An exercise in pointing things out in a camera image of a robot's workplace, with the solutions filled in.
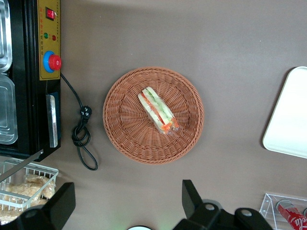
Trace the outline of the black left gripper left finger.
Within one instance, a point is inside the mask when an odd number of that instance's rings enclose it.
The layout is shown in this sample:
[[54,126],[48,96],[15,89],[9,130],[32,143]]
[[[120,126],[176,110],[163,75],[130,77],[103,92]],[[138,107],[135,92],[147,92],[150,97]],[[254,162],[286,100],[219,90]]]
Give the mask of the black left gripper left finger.
[[42,207],[25,211],[14,222],[16,230],[61,230],[76,207],[75,184],[65,183]]

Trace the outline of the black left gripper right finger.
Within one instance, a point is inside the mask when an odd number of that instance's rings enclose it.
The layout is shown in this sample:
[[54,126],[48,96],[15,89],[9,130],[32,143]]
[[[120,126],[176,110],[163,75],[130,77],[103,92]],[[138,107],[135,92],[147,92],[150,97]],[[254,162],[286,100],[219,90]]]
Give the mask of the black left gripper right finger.
[[175,230],[271,230],[265,218],[251,208],[238,208],[234,214],[218,206],[218,202],[204,202],[191,180],[182,181],[182,206],[186,218]]

